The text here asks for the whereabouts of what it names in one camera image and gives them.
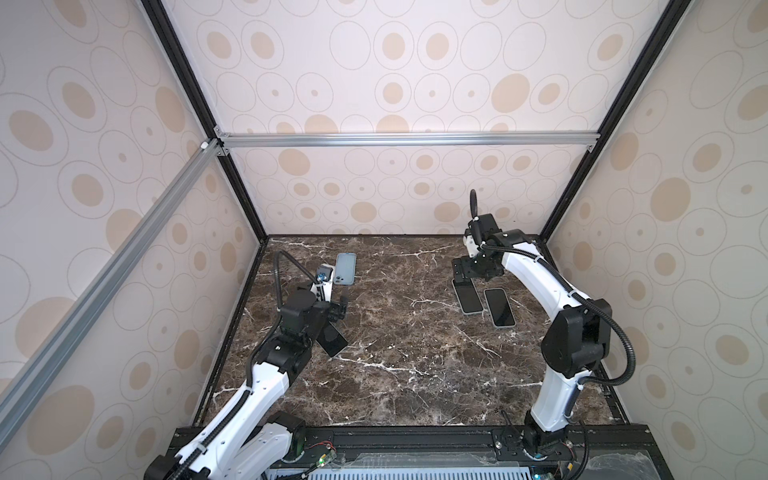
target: black smartphone screen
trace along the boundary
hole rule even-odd
[[[482,312],[480,297],[471,280],[466,280],[465,282],[456,282],[456,280],[453,280],[453,288],[456,290],[458,304],[461,306],[462,312],[465,315]]]
[[[485,290],[485,301],[491,310],[493,324],[496,326],[514,326],[515,315],[507,300],[507,293],[501,288],[489,288]]]

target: wallpaper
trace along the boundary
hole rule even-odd
[[[166,0],[223,131],[587,130],[664,0]]]
[[[0,392],[200,145],[141,15],[3,2]]]
[[[678,480],[768,472],[766,127],[768,2],[705,0],[550,243],[631,338],[618,392]]]
[[[267,233],[463,233],[469,191],[503,229],[539,233],[584,145],[235,148]]]
[[[257,247],[213,162],[6,447],[1,480],[138,480],[190,424]]]

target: smartphone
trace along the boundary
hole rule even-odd
[[[355,262],[357,255],[354,253],[339,253],[336,255],[336,271],[333,273],[333,282],[336,285],[352,285],[355,283]]]
[[[503,288],[487,288],[483,291],[488,309],[491,310],[493,324],[498,328],[515,326],[515,315],[507,300],[507,293]]]
[[[467,279],[463,282],[457,282],[454,279],[453,289],[456,291],[456,297],[458,298],[458,304],[462,308],[462,313],[472,315],[473,313],[482,312],[482,303],[480,303],[478,291],[475,290],[475,285],[471,280]]]

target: blue smartphone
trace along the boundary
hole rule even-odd
[[[355,263],[357,255],[354,253],[339,253],[336,256],[336,271],[333,272],[333,282],[336,285],[352,285],[355,283]]]

